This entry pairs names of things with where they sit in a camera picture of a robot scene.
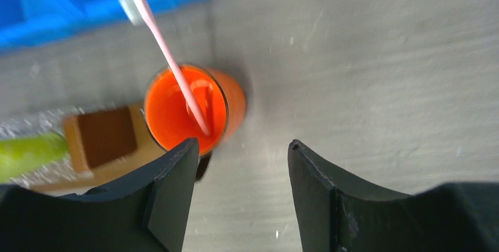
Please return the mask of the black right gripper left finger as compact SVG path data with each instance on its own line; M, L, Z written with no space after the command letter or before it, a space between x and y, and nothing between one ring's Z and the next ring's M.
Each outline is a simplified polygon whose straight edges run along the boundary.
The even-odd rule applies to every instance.
M2 251L181 251L198 167L195 138L87 192L1 185Z

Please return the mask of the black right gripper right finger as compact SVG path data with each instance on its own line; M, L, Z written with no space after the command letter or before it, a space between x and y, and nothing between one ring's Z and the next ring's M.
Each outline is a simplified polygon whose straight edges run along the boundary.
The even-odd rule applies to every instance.
M498 184L409 195L371 183L299 140L288 169L304 251L497 251Z

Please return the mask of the brown wooden oval tray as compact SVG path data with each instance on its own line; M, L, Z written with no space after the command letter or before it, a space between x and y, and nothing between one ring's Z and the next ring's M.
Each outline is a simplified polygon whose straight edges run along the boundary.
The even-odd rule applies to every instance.
M54 184L32 185L29 189L40 193L59 195L63 193L83 193L92 187L105 184L128 174L164 155L165 150L155 142L149 133L142 113L142 104L132 104L129 109L137 139L137 150L134 153L96 168L90 177L81 177L74 181L61 181Z

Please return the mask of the clear textured toothbrush holder rack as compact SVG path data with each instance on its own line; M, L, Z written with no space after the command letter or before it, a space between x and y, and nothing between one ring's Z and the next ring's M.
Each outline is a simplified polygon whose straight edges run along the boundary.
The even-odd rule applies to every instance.
M5 183L29 188L32 185L74 181L90 177L96 168L137 150L137 139L128 107L107 110L70 107L1 120L1 141L32 137L50 131L57 132L66 139L66 156L13 177Z

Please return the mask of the orange plastic mug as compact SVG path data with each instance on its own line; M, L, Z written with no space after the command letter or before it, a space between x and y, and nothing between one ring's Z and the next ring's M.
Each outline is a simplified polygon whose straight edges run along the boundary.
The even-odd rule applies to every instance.
M187 138L197 138L196 179L201 180L213 150L244 121L247 100L240 84L222 71L191 64L182 65L181 70L206 119L210 135L200 129L169 69L159 72L148 87L144 101L145 121L153 139L167 151Z

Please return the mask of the yellow-green toothpaste tube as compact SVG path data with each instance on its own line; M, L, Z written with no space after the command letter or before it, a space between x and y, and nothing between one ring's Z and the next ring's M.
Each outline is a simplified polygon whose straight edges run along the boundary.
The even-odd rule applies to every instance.
M63 159L66 139L57 132L1 141L1 182Z

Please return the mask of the pink toothbrush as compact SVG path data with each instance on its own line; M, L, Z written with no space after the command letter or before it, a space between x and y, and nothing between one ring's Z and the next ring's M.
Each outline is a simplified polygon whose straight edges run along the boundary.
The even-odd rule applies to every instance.
M192 114L194 115L194 118L196 122L198 123L200 129L202 132L206 135L209 136L211 135L211 130L209 128L209 125L204 117L204 114L201 111L201 108L199 106L199 103L197 103L197 100L195 99L191 89L190 85L185 79L180 66L174 60L173 55L171 54L171 51L159 29L159 26L157 24L156 18L149 6L149 3L147 0L118 0L120 6L122 7L124 13L130 20L130 22L133 25L139 25L141 23L144 23L149 30L151 31L152 35L154 36L161 52L163 53L167 64L171 70L171 72L174 75L174 78L176 79L179 88L185 98L185 101L189 108L191 109Z

